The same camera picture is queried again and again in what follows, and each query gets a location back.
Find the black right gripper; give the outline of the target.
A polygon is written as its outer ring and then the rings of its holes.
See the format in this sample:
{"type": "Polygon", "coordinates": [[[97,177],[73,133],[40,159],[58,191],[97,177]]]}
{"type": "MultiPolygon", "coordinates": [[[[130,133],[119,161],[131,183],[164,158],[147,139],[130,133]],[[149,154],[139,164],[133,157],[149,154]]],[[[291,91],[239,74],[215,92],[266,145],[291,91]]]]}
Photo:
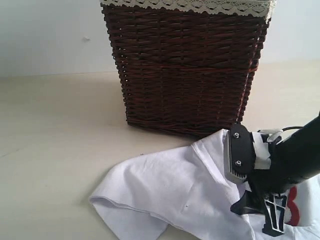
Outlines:
{"type": "Polygon", "coordinates": [[[283,235],[286,208],[291,215],[295,214],[295,163],[291,159],[257,159],[249,174],[249,186],[251,191],[245,190],[230,211],[239,216],[264,215],[262,232],[283,235]]]}

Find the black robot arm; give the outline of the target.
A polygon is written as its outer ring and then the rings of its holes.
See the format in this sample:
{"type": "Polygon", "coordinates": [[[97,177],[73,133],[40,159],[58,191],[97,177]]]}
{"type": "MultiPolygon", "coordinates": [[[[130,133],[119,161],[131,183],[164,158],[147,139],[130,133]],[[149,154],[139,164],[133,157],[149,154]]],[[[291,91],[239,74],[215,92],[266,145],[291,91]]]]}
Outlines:
{"type": "Polygon", "coordinates": [[[250,189],[230,207],[237,215],[265,216],[262,232],[277,237],[296,226],[297,185],[320,173],[320,118],[305,126],[249,132],[234,124],[223,143],[225,177],[250,189]]]}

